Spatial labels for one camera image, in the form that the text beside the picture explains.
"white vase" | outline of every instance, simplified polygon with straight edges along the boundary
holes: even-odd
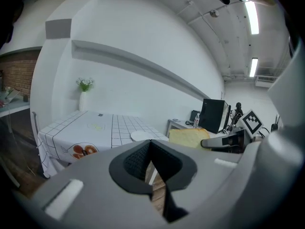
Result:
[[[81,92],[80,102],[79,102],[79,111],[86,110],[86,99],[87,99],[87,93]]]

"brick wall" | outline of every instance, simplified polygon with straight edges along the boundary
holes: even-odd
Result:
[[[21,95],[30,97],[34,68],[40,50],[17,52],[0,57],[0,70],[3,70],[2,91],[6,86],[21,90]]]

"grid tablecloth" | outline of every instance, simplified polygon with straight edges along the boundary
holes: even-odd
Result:
[[[38,132],[38,149],[45,177],[63,170],[91,152],[131,143],[130,133],[144,131],[168,141],[141,118],[92,111],[75,111]]]

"black monitor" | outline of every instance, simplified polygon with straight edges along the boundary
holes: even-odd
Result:
[[[212,133],[218,133],[228,125],[231,106],[224,100],[204,99],[199,126]]]

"ceiling light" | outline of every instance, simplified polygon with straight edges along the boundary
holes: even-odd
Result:
[[[251,65],[251,71],[250,71],[250,77],[254,77],[255,71],[257,68],[258,59],[252,59],[252,65]]]
[[[256,13],[256,7],[255,3],[252,1],[245,2],[247,11],[248,11],[248,17],[250,20],[250,26],[251,26],[251,34],[258,34],[258,19],[257,19],[257,13]]]

